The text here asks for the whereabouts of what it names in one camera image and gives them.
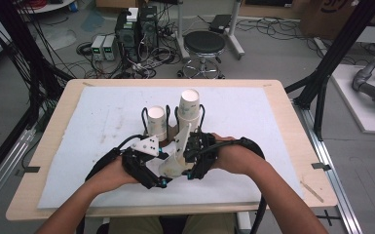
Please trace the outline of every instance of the person's left arm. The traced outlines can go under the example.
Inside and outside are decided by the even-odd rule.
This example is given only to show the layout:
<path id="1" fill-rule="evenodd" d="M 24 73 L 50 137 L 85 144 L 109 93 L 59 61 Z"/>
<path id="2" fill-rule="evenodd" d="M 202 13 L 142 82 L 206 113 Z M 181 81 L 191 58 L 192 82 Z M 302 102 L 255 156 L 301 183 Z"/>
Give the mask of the person's left arm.
<path id="1" fill-rule="evenodd" d="M 128 175 L 118 157 L 99 173 L 86 181 L 69 197 L 36 231 L 36 233 L 74 233 L 93 199 L 104 192 L 114 190 L 126 183 L 137 183 Z"/>

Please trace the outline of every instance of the person's right arm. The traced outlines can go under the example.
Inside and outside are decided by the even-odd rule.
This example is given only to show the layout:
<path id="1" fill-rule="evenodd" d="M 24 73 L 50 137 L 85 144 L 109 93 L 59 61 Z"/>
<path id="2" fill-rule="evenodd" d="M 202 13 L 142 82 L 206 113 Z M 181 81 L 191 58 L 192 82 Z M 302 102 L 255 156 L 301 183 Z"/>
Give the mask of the person's right arm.
<path id="1" fill-rule="evenodd" d="M 217 140 L 231 137 L 216 136 Z M 266 199 L 282 233 L 327 233 L 318 218 L 270 163 L 252 151 L 228 145 L 219 149 L 214 168 L 249 176 Z"/>

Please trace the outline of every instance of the forearm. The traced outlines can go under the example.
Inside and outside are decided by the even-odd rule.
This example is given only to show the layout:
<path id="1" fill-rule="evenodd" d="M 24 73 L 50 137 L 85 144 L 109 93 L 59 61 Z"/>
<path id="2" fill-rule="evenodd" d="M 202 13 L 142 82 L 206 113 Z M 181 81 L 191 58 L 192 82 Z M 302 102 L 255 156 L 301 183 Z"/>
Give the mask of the forearm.
<path id="1" fill-rule="evenodd" d="M 282 233 L 326 233 L 311 209 L 266 161 L 254 160 L 249 174 L 266 199 Z"/>
<path id="2" fill-rule="evenodd" d="M 36 233 L 74 233 L 97 193 L 84 184 L 54 212 Z"/>

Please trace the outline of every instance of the round stool seat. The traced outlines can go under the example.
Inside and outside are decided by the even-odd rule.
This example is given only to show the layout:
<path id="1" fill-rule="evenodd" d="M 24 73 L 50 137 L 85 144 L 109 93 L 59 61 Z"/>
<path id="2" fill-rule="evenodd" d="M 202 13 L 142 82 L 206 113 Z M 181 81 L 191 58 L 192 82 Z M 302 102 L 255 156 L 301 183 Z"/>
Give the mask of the round stool seat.
<path id="1" fill-rule="evenodd" d="M 184 47 L 200 54 L 216 54 L 224 49 L 224 39 L 210 31 L 194 31 L 184 37 Z"/>

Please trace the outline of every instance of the printed logo on box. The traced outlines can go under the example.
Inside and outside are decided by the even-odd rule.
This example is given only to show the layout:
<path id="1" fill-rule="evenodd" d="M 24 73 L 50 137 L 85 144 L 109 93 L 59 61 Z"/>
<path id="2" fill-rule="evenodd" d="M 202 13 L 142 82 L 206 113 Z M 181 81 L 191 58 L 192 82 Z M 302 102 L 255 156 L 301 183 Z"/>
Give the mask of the printed logo on box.
<path id="1" fill-rule="evenodd" d="M 320 11 L 323 13 L 335 13 L 341 10 L 349 0 L 326 0 L 323 2 Z"/>

